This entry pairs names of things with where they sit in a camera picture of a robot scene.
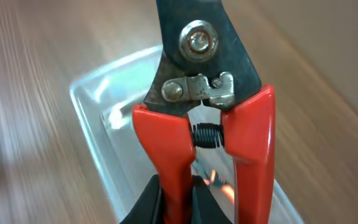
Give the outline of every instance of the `wood grain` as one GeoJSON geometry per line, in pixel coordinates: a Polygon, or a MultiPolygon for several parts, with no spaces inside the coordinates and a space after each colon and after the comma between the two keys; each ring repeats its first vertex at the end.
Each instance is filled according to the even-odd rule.
{"type": "MultiPolygon", "coordinates": [[[[308,223],[358,223],[358,115],[251,1],[226,10],[277,93],[276,178],[308,223]]],[[[111,223],[68,86],[160,43],[153,0],[0,0],[0,223],[111,223]]]]}

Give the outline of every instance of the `brown tabletop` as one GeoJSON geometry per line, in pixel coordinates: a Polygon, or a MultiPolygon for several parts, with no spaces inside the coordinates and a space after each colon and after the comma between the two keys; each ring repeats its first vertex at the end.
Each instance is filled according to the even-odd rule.
{"type": "MultiPolygon", "coordinates": [[[[276,179],[308,223],[358,223],[358,115],[248,0],[224,1],[276,88],[276,179]]],[[[113,223],[68,94],[160,44],[153,0],[0,0],[0,223],[113,223]]]]}

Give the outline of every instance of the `transparent tray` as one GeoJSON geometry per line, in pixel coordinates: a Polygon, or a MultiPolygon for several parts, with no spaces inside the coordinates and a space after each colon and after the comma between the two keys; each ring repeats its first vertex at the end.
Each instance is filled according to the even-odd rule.
{"type": "MultiPolygon", "coordinates": [[[[132,209],[156,170],[141,147],[131,122],[133,105],[147,93],[162,47],[145,49],[98,68],[70,86],[70,96],[94,163],[118,221],[132,209]]],[[[219,111],[205,106],[189,112],[191,123],[219,123],[219,111]]],[[[216,170],[233,185],[233,165],[222,148],[197,149],[193,171],[216,170]]],[[[233,221],[234,206],[218,188],[211,192],[233,221]]],[[[302,223],[280,186],[274,183],[269,223],[302,223]]]]}

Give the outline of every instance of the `clear plastic bin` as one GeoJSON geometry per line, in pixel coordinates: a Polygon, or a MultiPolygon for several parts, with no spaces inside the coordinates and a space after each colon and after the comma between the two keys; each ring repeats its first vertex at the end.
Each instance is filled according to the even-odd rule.
{"type": "MultiPolygon", "coordinates": [[[[147,93],[162,54],[162,47],[145,49],[100,67],[70,86],[70,96],[114,214],[122,221],[156,170],[141,147],[131,122],[133,105],[147,93]]],[[[219,111],[199,106],[189,112],[191,123],[219,123],[219,111]]],[[[222,148],[197,148],[198,163],[233,184],[233,165],[222,148]]],[[[211,188],[232,221],[234,206],[211,188]]],[[[302,223],[280,186],[274,183],[269,223],[302,223]]]]}

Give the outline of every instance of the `black spring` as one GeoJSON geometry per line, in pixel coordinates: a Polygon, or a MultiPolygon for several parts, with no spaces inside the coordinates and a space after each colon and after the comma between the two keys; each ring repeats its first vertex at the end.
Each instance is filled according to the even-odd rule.
{"type": "Polygon", "coordinates": [[[223,126],[221,124],[200,123],[192,126],[192,143],[204,149],[224,147],[223,126]]]}

